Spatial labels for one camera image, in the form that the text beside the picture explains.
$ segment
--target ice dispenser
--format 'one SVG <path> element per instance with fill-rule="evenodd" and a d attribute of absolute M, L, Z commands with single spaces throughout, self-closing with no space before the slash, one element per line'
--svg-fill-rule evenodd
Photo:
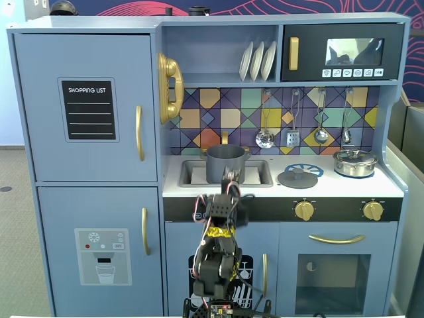
<path fill-rule="evenodd" d="M 127 229 L 75 229 L 81 285 L 131 285 Z"/>

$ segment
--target hanging ladle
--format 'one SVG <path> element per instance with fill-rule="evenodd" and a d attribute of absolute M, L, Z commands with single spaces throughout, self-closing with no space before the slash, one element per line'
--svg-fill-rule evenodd
<path fill-rule="evenodd" d="M 321 102 L 321 96 L 323 96 L 323 110 L 319 111 L 319 104 Z M 329 139 L 329 134 L 323 128 L 323 116 L 325 110 L 325 88 L 321 88 L 319 90 L 319 98 L 318 98 L 318 129 L 315 131 L 314 139 L 319 144 L 325 144 Z"/>
<path fill-rule="evenodd" d="M 262 114 L 264 115 L 264 119 L 265 119 L 265 129 L 263 131 L 258 132 L 258 134 L 256 135 L 256 143 L 258 144 L 259 147 L 264 148 L 264 149 L 268 149 L 271 148 L 274 145 L 274 135 L 268 130 L 268 116 L 271 113 L 271 92 L 266 90 L 264 91 L 264 95 L 265 96 L 269 96 L 268 98 L 268 112 L 265 115 L 264 112 L 264 105 L 262 104 Z"/>

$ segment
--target stainless steel pot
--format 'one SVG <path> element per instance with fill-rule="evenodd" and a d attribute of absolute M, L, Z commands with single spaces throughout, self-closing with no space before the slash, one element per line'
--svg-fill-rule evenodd
<path fill-rule="evenodd" d="M 357 149 L 339 150 L 333 158 L 335 172 L 352 178 L 371 176 L 378 161 L 377 156 Z"/>
<path fill-rule="evenodd" d="M 241 170 L 240 183 L 244 181 L 246 160 L 250 158 L 248 148 L 227 144 L 228 135 L 223 133 L 223 144 L 202 149 L 202 159 L 206 160 L 206 181 L 209 184 L 220 184 L 224 170 L 229 167 Z"/>

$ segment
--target glass cup icon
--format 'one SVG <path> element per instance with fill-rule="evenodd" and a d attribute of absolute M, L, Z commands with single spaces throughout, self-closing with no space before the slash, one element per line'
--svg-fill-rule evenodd
<path fill-rule="evenodd" d="M 95 267 L 99 276 L 100 284 L 113 284 L 115 276 L 115 267 L 112 265 L 97 265 Z"/>

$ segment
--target colorful diamond tiles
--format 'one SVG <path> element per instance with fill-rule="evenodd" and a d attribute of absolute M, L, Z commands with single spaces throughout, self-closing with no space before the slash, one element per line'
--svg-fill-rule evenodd
<path fill-rule="evenodd" d="M 248 146 L 252 154 L 308 154 L 331 155 L 341 147 L 345 106 L 344 87 L 326 87 L 323 128 L 329 139 L 318 144 L 313 135 L 318 125 L 318 87 L 299 88 L 299 113 L 296 129 L 300 131 L 298 147 L 286 147 L 287 131 L 292 128 L 292 101 L 296 112 L 297 97 L 292 98 L 292 88 L 270 89 L 271 95 L 262 94 L 264 89 L 200 88 L 186 89 L 180 116 L 171 120 L 169 139 L 171 153 L 198 156 L 200 148 L 221 143 L 224 131 L 229 143 Z M 353 99 L 348 96 L 346 108 L 351 109 L 348 125 L 352 127 L 352 144 L 370 150 L 378 112 L 379 87 L 355 87 Z M 275 135 L 275 146 L 261 149 L 255 142 L 256 134 L 264 128 L 268 113 L 268 129 Z"/>

